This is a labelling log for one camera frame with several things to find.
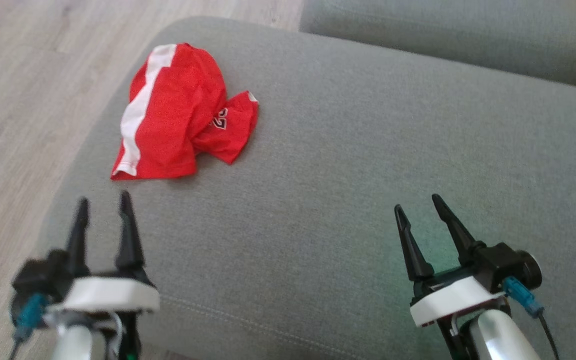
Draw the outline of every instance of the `camera lens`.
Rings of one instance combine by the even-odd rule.
[[[517,255],[521,257],[523,263],[523,278],[521,282],[530,289],[537,289],[542,284],[542,269],[540,269],[537,260],[523,250],[517,250]]]

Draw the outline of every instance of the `stitched seam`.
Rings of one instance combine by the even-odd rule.
[[[485,32],[485,31],[480,31],[480,30],[459,30],[455,27],[449,27],[449,26],[439,26],[436,25],[436,23],[431,23],[431,22],[426,22],[426,21],[411,21],[411,20],[407,20],[405,18],[400,18],[400,17],[396,17],[396,16],[381,16],[381,15],[375,15],[375,14],[370,14],[370,13],[364,13],[361,11],[357,11],[355,9],[348,9],[347,7],[343,7],[340,6],[339,4],[336,4],[334,2],[329,2],[329,1],[324,1],[329,7],[333,7],[336,8],[337,10],[340,10],[341,12],[347,12],[349,14],[355,14],[356,16],[362,16],[364,18],[372,18],[372,19],[378,19],[378,20],[391,20],[391,21],[397,21],[400,23],[406,23],[409,25],[422,25],[424,27],[428,27],[428,28],[434,28],[435,30],[440,30],[440,31],[450,31],[450,32],[463,32],[466,34],[471,34],[471,35],[477,35],[478,37],[480,37],[480,39],[482,40],[487,40],[487,39],[494,39],[497,41],[506,41],[506,42],[512,42],[512,43],[516,43],[521,45],[521,47],[523,48],[523,50],[537,50],[538,53],[540,54],[545,54],[548,55],[550,52],[549,50],[551,50],[551,47],[546,47],[544,45],[542,45],[541,43],[535,41],[535,42],[530,42],[530,41],[525,41],[523,39],[517,39],[517,38],[511,38],[509,36],[499,36],[494,34],[493,32]],[[576,46],[576,43],[573,43],[571,41],[566,41],[565,43],[566,46]],[[562,43],[556,43],[555,47],[560,49],[561,48]]]
[[[274,328],[270,328],[269,326],[265,326],[265,325],[262,325],[260,323],[256,323],[254,321],[244,319],[243,317],[234,316],[234,315],[229,314],[227,312],[223,312],[220,310],[212,309],[210,307],[199,305],[198,303],[193,303],[193,302],[190,302],[187,300],[182,300],[180,298],[174,298],[172,296],[168,296],[168,295],[164,295],[164,294],[161,295],[161,298],[164,302],[170,303],[170,305],[178,306],[179,308],[184,308],[184,309],[190,310],[191,312],[206,315],[209,317],[213,317],[215,319],[219,319],[221,321],[226,321],[226,322],[231,322],[231,323],[235,323],[235,321],[237,321],[237,322],[239,322],[238,325],[240,325],[240,326],[243,326],[243,327],[248,328],[250,330],[257,331],[259,333],[263,333],[265,335],[270,335],[276,339],[282,340],[284,342],[288,342],[290,344],[295,344],[297,346],[305,347],[307,349],[320,351],[322,353],[326,353],[329,355],[338,356],[339,354],[343,354],[343,355],[346,355],[346,356],[353,358],[353,359],[365,360],[363,357],[355,355],[354,353],[350,353],[349,351],[345,351],[345,350],[342,350],[340,348],[336,348],[333,346],[328,346],[326,344],[322,344],[322,343],[317,342],[317,341],[305,339],[303,337],[293,335],[292,333],[287,333],[287,332],[283,332],[280,330],[276,330]],[[190,306],[193,306],[195,308],[199,308],[199,309],[202,309],[205,311],[193,309]]]

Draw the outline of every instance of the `black cable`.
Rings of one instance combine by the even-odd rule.
[[[546,332],[546,337],[548,338],[548,342],[550,342],[550,347],[552,348],[552,353],[555,354],[555,360],[560,360],[560,353],[557,351],[557,346],[555,345],[555,340],[553,339],[553,334],[551,333],[550,328],[548,328],[548,324],[546,323],[546,319],[544,318],[544,312],[539,312],[539,321],[541,322],[541,327]]]
[[[19,346],[21,345],[21,341],[14,340],[14,345],[12,346],[12,351],[10,351],[10,357],[8,360],[14,360],[17,356],[17,351],[19,350]]]

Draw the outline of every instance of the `gray fabric surface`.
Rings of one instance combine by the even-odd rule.
[[[576,85],[576,0],[305,0],[300,30]]]
[[[128,86],[156,45],[188,42],[250,90],[258,126],[228,166],[110,182]],[[91,130],[54,199],[39,251],[62,246],[91,201],[88,260],[112,266],[120,189],[133,196],[162,311],[147,342],[201,360],[446,359],[415,328],[393,207],[437,271],[457,265],[430,195],[480,240],[533,253],[562,359],[576,359],[576,87],[311,34],[190,18],[161,32]],[[537,323],[517,322],[544,359]]]

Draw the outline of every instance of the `gray cushion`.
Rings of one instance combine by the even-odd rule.
[[[228,166],[199,157],[175,180],[111,182],[131,78],[156,45],[210,52],[230,94],[260,102]],[[133,195],[162,310],[148,342],[192,358],[446,359],[415,328],[393,207],[438,271],[457,265],[430,195],[471,232],[533,253],[562,358],[576,358],[576,88],[434,57],[216,18],[190,18],[146,48],[91,130],[47,216],[62,246],[91,201],[89,264],[112,266],[120,189]],[[515,308],[540,354],[546,337]]]
[[[305,0],[300,30],[576,85],[576,0]]]

